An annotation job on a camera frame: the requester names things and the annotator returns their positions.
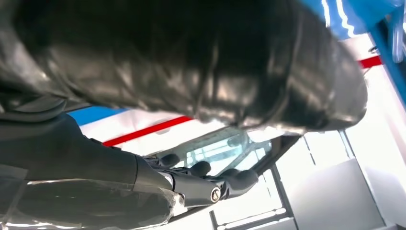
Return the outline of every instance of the blue stripe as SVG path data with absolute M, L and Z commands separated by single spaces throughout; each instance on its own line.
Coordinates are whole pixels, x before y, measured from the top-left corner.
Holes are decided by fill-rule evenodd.
M 79 126 L 82 126 L 125 111 L 127 109 L 109 109 L 95 106 L 76 110 L 68 114 L 76 120 Z

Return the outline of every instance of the clear plastic cover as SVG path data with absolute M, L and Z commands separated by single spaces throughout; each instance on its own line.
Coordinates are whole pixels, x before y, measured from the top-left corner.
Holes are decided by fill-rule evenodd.
M 166 224 L 183 206 L 173 191 L 105 181 L 0 178 L 3 230 L 143 229 Z

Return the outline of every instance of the leather sleeve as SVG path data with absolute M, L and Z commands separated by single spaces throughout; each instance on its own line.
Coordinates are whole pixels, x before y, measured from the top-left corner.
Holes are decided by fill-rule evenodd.
M 358 63 L 296 0 L 13 7 L 0 82 L 25 92 L 294 132 L 347 128 L 365 114 Z

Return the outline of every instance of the blue panel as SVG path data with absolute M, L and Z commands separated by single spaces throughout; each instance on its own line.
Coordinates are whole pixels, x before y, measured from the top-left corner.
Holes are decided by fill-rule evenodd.
M 68 113 L 79 126 L 127 111 L 126 109 L 109 109 L 105 107 L 90 107 Z
M 395 84 L 399 96 L 402 99 L 403 105 L 406 102 L 406 81 L 400 72 L 398 66 L 394 63 L 392 59 L 392 53 L 389 50 L 388 43 L 384 40 L 380 30 L 375 26 L 370 29 L 370 34 L 372 40 L 375 42 L 376 47 L 379 50 L 379 54 L 382 62 L 385 64 L 388 75 Z
M 404 0 L 300 0 L 344 40 L 368 32 Z

